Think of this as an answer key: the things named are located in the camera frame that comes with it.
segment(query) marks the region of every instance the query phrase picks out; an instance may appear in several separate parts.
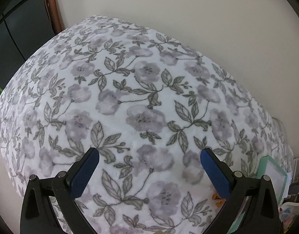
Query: black cabinet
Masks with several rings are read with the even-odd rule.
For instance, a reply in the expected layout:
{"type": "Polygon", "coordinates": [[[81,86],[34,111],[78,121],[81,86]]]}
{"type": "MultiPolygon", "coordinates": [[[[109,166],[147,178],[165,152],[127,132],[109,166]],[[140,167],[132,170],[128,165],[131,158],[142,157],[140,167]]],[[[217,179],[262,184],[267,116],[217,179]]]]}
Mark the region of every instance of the black cabinet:
{"type": "MultiPolygon", "coordinates": [[[[12,0],[2,16],[22,0],[12,0]]],[[[21,65],[54,37],[44,0],[27,0],[0,24],[0,87],[4,89],[21,65]]]]}

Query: blue gripper pad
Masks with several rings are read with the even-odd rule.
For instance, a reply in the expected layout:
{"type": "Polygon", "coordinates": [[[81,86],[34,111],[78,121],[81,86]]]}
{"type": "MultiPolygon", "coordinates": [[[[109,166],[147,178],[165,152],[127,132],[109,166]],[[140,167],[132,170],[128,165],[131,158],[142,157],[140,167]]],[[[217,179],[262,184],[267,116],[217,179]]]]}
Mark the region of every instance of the blue gripper pad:
{"type": "Polygon", "coordinates": [[[219,196],[227,200],[231,195],[230,182],[205,149],[203,149],[200,153],[200,163],[205,169],[205,172],[207,173],[219,196]]]}
{"type": "Polygon", "coordinates": [[[84,161],[69,185],[69,195],[72,199],[79,198],[85,190],[97,164],[100,160],[99,151],[94,148],[84,161]]]}

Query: floor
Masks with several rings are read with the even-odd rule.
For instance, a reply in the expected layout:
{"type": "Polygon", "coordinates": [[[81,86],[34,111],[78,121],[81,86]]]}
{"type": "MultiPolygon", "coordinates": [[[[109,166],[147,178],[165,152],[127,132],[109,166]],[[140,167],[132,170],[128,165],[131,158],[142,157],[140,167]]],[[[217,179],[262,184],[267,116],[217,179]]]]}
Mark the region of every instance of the floor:
{"type": "Polygon", "coordinates": [[[14,234],[19,234],[21,209],[22,199],[12,186],[0,152],[0,215],[14,234]]]}

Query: white wall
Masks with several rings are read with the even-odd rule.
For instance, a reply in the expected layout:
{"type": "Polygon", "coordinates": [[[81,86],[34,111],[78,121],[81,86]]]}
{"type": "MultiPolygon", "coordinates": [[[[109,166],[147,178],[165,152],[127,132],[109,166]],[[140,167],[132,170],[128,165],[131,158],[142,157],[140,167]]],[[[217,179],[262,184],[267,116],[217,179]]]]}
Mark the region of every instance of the white wall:
{"type": "Polygon", "coordinates": [[[299,19],[286,0],[58,0],[58,5],[66,27],[106,15],[201,51],[282,120],[299,156],[299,19]]]}
{"type": "Polygon", "coordinates": [[[12,186],[0,148],[0,215],[14,234],[19,234],[21,210],[22,199],[12,186]]]}

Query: gray leaf print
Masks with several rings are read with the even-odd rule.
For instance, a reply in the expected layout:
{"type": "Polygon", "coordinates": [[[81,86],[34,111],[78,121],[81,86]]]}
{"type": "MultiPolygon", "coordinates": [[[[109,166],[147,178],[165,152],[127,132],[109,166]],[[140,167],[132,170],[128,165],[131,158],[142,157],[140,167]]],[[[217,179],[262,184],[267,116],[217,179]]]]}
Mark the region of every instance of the gray leaf print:
{"type": "Polygon", "coordinates": [[[247,151],[247,144],[245,140],[241,140],[238,145],[242,149],[242,153],[245,153],[247,151]]]}
{"type": "Polygon", "coordinates": [[[248,166],[247,164],[245,163],[245,161],[243,159],[241,159],[241,171],[242,173],[245,175],[245,177],[248,177],[248,166]]]}
{"type": "Polygon", "coordinates": [[[126,224],[128,224],[129,226],[134,227],[134,222],[130,217],[122,215],[122,219],[125,221],[126,224]]]}
{"type": "Polygon", "coordinates": [[[163,80],[163,82],[169,86],[172,82],[172,76],[170,74],[170,72],[165,69],[162,73],[161,73],[161,79],[163,80]]]}
{"type": "Polygon", "coordinates": [[[130,70],[128,70],[126,68],[118,68],[118,69],[116,69],[116,73],[123,74],[124,76],[128,76],[128,75],[130,75],[130,70]]]}
{"type": "Polygon", "coordinates": [[[239,142],[241,138],[239,136],[239,132],[238,132],[238,129],[237,129],[236,125],[235,125],[234,120],[232,120],[232,128],[234,130],[234,136],[235,136],[236,142],[239,142]]]}
{"type": "Polygon", "coordinates": [[[165,234],[175,234],[175,229],[174,228],[168,229],[165,231],[165,234]]]}
{"type": "Polygon", "coordinates": [[[117,163],[117,164],[114,164],[114,166],[116,168],[123,168],[123,167],[126,167],[127,165],[125,163],[117,163]]]}
{"type": "Polygon", "coordinates": [[[151,93],[151,94],[149,94],[149,96],[147,98],[149,100],[150,105],[153,105],[153,106],[161,105],[161,102],[158,101],[157,93],[151,93]]]}
{"type": "Polygon", "coordinates": [[[213,153],[215,153],[218,156],[221,156],[221,155],[224,155],[226,153],[226,151],[223,149],[220,149],[220,148],[216,148],[213,150],[213,153]]]}
{"type": "Polygon", "coordinates": [[[24,195],[25,195],[24,189],[22,187],[20,187],[19,185],[18,185],[18,188],[19,188],[19,192],[20,192],[21,196],[24,197],[24,195]]]}
{"type": "Polygon", "coordinates": [[[57,119],[53,119],[51,120],[51,125],[56,127],[56,130],[59,131],[61,129],[61,127],[63,126],[63,122],[57,120],[57,119]]]}
{"type": "Polygon", "coordinates": [[[97,205],[99,205],[101,207],[106,207],[107,203],[100,198],[101,198],[101,195],[99,195],[99,194],[93,195],[93,200],[97,205]]]}
{"type": "Polygon", "coordinates": [[[98,208],[96,211],[95,211],[95,213],[93,214],[93,217],[96,217],[96,216],[101,216],[101,215],[103,215],[103,213],[104,213],[104,209],[105,208],[98,208]]]}
{"type": "Polygon", "coordinates": [[[106,157],[104,160],[105,163],[113,163],[116,160],[115,155],[108,148],[99,148],[99,153],[106,157]]]}
{"type": "Polygon", "coordinates": [[[197,127],[202,127],[204,131],[208,130],[208,122],[203,121],[202,119],[197,119],[194,121],[194,125],[197,127]]]}
{"type": "Polygon", "coordinates": [[[186,218],[191,215],[191,212],[193,210],[193,200],[191,197],[191,194],[188,192],[187,195],[183,198],[181,203],[181,213],[186,218]]]}
{"type": "Polygon", "coordinates": [[[177,85],[173,84],[170,86],[170,89],[176,91],[178,95],[182,94],[184,91],[177,85]]]}
{"type": "Polygon", "coordinates": [[[218,74],[218,76],[220,76],[221,78],[224,79],[224,74],[222,73],[222,71],[213,63],[212,63],[212,67],[213,67],[214,71],[218,74]]]}
{"type": "Polygon", "coordinates": [[[205,145],[203,142],[201,142],[197,137],[194,136],[194,142],[195,145],[200,149],[203,150],[205,148],[205,145]]]}
{"type": "Polygon", "coordinates": [[[110,135],[103,142],[103,146],[109,145],[109,144],[114,144],[120,136],[121,136],[121,133],[110,135]]]}
{"type": "Polygon", "coordinates": [[[178,140],[179,140],[180,147],[181,147],[183,153],[185,154],[185,152],[188,148],[188,139],[183,130],[181,130],[179,132],[178,140]]]}
{"type": "Polygon", "coordinates": [[[46,105],[44,107],[43,113],[44,113],[44,119],[47,122],[51,122],[51,108],[50,108],[48,102],[46,103],[46,105]]]}
{"type": "Polygon", "coordinates": [[[115,210],[113,210],[113,208],[111,206],[107,206],[105,208],[104,217],[105,217],[106,221],[108,222],[108,224],[110,226],[112,226],[112,224],[115,222],[115,219],[116,219],[115,210]]]}
{"type": "Polygon", "coordinates": [[[92,130],[91,130],[91,141],[94,145],[94,147],[98,148],[101,141],[103,140],[104,133],[103,128],[100,122],[94,124],[92,130]]]}
{"type": "Polygon", "coordinates": [[[164,218],[161,219],[158,216],[155,216],[153,214],[151,214],[152,218],[154,219],[154,221],[162,226],[167,226],[167,227],[174,227],[174,222],[171,218],[164,218]]]}
{"type": "Polygon", "coordinates": [[[154,232],[154,231],[165,230],[165,228],[160,227],[160,226],[150,226],[150,227],[145,228],[144,230],[154,232]]]}
{"type": "Polygon", "coordinates": [[[43,146],[43,143],[44,143],[44,128],[41,128],[39,130],[38,139],[39,139],[39,146],[41,148],[43,146]]]}
{"type": "Polygon", "coordinates": [[[146,89],[146,90],[152,90],[152,91],[155,91],[155,90],[156,90],[156,88],[155,88],[155,86],[154,86],[153,84],[148,85],[146,82],[144,82],[144,81],[142,81],[141,79],[138,79],[138,78],[136,78],[136,77],[135,77],[135,80],[138,82],[138,84],[139,84],[140,86],[142,86],[142,88],[144,88],[144,89],[146,89]]]}
{"type": "Polygon", "coordinates": [[[232,153],[231,152],[227,153],[225,162],[229,167],[233,166],[234,162],[232,161],[232,153]]]}
{"type": "Polygon", "coordinates": [[[192,117],[189,111],[182,105],[181,103],[174,101],[175,102],[175,111],[177,112],[178,116],[190,123],[192,123],[192,117]]]}
{"type": "Polygon", "coordinates": [[[127,192],[129,192],[129,190],[132,187],[132,174],[129,174],[123,181],[122,183],[122,190],[124,192],[124,194],[126,194],[127,192]]]}
{"type": "Polygon", "coordinates": [[[191,216],[189,219],[188,219],[190,222],[194,223],[193,226],[197,226],[198,224],[201,223],[202,219],[200,216],[191,216]]]}
{"type": "Polygon", "coordinates": [[[124,162],[129,165],[132,166],[132,162],[131,162],[132,156],[125,156],[124,157],[124,162]]]}
{"type": "Polygon", "coordinates": [[[104,43],[104,48],[105,48],[105,49],[110,48],[111,45],[112,45],[112,43],[113,43],[113,40],[112,40],[112,39],[106,41],[106,42],[104,43]]]}
{"type": "Polygon", "coordinates": [[[115,70],[115,63],[110,58],[108,58],[108,57],[105,57],[104,65],[110,71],[114,71],[115,70]]]}
{"type": "Polygon", "coordinates": [[[174,80],[173,83],[181,83],[182,80],[184,79],[184,76],[177,76],[174,80]]]}
{"type": "Polygon", "coordinates": [[[161,42],[166,42],[166,39],[161,34],[159,34],[159,33],[156,33],[156,38],[158,40],[160,40],[161,42]]]}
{"type": "Polygon", "coordinates": [[[120,187],[118,186],[117,182],[114,181],[105,170],[103,170],[102,173],[102,185],[110,196],[117,200],[121,200],[120,187]]]}
{"type": "Polygon", "coordinates": [[[58,78],[58,73],[56,73],[56,75],[51,78],[50,83],[49,83],[49,88],[54,87],[57,78],[58,78]]]}
{"type": "Polygon", "coordinates": [[[172,132],[177,132],[179,131],[181,128],[179,125],[175,124],[175,121],[170,121],[168,122],[168,128],[172,131],[172,132]]]}
{"type": "Polygon", "coordinates": [[[139,221],[139,215],[135,215],[135,217],[133,218],[134,224],[137,224],[138,221],[139,221]]]}
{"type": "Polygon", "coordinates": [[[119,178],[124,178],[126,177],[130,172],[132,171],[131,166],[127,166],[121,169],[120,176],[119,178]]]}
{"type": "Polygon", "coordinates": [[[72,139],[68,139],[68,143],[73,150],[83,153],[83,145],[81,142],[74,142],[72,139]]]}
{"type": "Polygon", "coordinates": [[[79,37],[77,37],[77,38],[75,39],[75,44],[76,44],[76,45],[79,45],[80,42],[81,42],[81,39],[80,39],[79,37]]]}
{"type": "Polygon", "coordinates": [[[207,199],[197,203],[195,208],[194,208],[193,214],[196,214],[196,213],[199,213],[200,211],[202,211],[202,209],[203,209],[204,205],[206,204],[206,202],[207,202],[207,199]]]}
{"type": "Polygon", "coordinates": [[[224,84],[222,82],[219,83],[219,88],[221,89],[221,91],[223,92],[223,94],[226,94],[226,88],[224,86],[224,84]]]}
{"type": "Polygon", "coordinates": [[[169,141],[167,142],[166,146],[169,146],[169,145],[174,144],[174,143],[177,141],[177,137],[178,137],[178,134],[177,134],[177,133],[176,133],[176,134],[173,134],[173,135],[170,137],[169,141]]]}
{"type": "Polygon", "coordinates": [[[121,59],[119,59],[119,60],[117,60],[117,62],[116,62],[117,68],[119,68],[122,64],[124,64],[124,60],[125,60],[124,57],[121,58],[121,59]]]}
{"type": "Polygon", "coordinates": [[[104,89],[104,87],[106,86],[106,77],[105,76],[101,76],[99,81],[97,82],[100,91],[102,91],[104,89]]]}
{"type": "Polygon", "coordinates": [[[123,199],[124,204],[133,205],[136,210],[141,210],[143,206],[143,200],[135,196],[127,196],[123,199]]]}
{"type": "Polygon", "coordinates": [[[60,151],[60,153],[61,153],[61,154],[64,154],[65,156],[67,156],[67,157],[69,157],[69,158],[76,155],[76,153],[73,152],[73,151],[72,151],[71,149],[69,149],[69,148],[64,148],[64,149],[62,149],[62,150],[60,151]]]}
{"type": "Polygon", "coordinates": [[[15,160],[13,152],[12,152],[12,165],[13,165],[13,170],[15,172],[17,172],[18,168],[16,167],[16,160],[15,160]]]}
{"type": "Polygon", "coordinates": [[[195,102],[192,106],[193,119],[198,115],[198,113],[199,113],[198,104],[195,102]]]}
{"type": "Polygon", "coordinates": [[[156,47],[160,52],[164,49],[164,47],[161,44],[156,45],[156,47]]]}
{"type": "Polygon", "coordinates": [[[91,82],[88,85],[93,85],[95,84],[97,81],[99,80],[99,78],[94,78],[91,80],[91,82]]]}
{"type": "Polygon", "coordinates": [[[75,200],[76,205],[80,209],[80,211],[83,213],[83,209],[88,209],[85,204],[83,204],[81,201],[75,200]]]}
{"type": "Polygon", "coordinates": [[[265,110],[262,109],[262,111],[263,111],[263,113],[260,111],[260,109],[258,109],[258,113],[259,113],[259,116],[260,116],[262,122],[264,124],[266,124],[267,123],[267,116],[266,116],[265,110]]]}

